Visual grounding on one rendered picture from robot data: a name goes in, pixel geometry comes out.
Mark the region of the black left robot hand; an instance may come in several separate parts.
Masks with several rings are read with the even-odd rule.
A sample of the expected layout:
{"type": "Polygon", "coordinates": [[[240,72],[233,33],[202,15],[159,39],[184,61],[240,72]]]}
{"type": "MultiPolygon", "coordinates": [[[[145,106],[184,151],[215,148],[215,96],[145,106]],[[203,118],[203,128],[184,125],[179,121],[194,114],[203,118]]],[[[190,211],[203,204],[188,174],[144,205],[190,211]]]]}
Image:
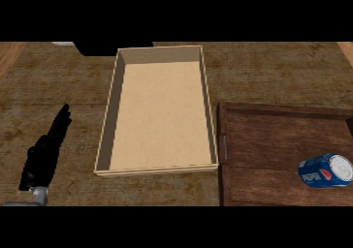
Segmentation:
{"type": "Polygon", "coordinates": [[[27,149],[20,183],[21,191],[28,191],[37,186],[48,187],[51,184],[70,122],[68,104],[64,104],[48,134],[39,138],[36,144],[27,149]]]}

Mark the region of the open cardboard box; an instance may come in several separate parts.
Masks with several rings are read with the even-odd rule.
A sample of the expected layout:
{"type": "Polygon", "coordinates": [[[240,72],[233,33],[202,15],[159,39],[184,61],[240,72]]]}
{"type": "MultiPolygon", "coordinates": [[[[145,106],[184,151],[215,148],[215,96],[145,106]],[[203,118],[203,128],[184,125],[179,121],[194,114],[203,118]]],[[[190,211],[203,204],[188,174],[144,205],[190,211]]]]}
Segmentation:
{"type": "Polygon", "coordinates": [[[218,152],[200,46],[123,48],[94,173],[213,171],[218,152]]]}

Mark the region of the dark brown wooden tray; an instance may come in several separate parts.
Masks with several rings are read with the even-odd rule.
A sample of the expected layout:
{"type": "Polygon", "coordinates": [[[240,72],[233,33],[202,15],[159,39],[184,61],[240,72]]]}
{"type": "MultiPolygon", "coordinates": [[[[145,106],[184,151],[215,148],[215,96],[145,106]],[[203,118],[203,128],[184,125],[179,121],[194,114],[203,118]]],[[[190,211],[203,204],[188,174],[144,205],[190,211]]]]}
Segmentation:
{"type": "Polygon", "coordinates": [[[353,184],[314,189],[298,176],[299,162],[327,152],[353,162],[353,109],[219,103],[221,204],[353,206],[353,184]]]}

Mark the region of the blue soda can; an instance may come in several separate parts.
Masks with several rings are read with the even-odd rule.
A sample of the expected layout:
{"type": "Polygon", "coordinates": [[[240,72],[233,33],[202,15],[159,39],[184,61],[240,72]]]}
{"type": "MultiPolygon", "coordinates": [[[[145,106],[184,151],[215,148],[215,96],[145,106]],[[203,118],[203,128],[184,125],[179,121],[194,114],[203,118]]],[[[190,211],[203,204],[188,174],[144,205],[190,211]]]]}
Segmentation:
{"type": "Polygon", "coordinates": [[[296,172],[304,184],[311,188],[345,187],[353,183],[353,163],[335,153],[304,160],[298,164],[296,172]]]}

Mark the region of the black block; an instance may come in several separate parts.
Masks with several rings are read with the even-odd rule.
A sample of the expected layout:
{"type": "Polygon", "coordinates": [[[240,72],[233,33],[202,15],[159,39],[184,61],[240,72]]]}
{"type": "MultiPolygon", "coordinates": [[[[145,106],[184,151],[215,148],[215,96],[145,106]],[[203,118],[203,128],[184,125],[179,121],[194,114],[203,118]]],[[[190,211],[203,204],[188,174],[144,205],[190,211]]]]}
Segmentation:
{"type": "Polygon", "coordinates": [[[120,48],[153,47],[153,42],[74,42],[83,56],[116,56],[120,48]]]}

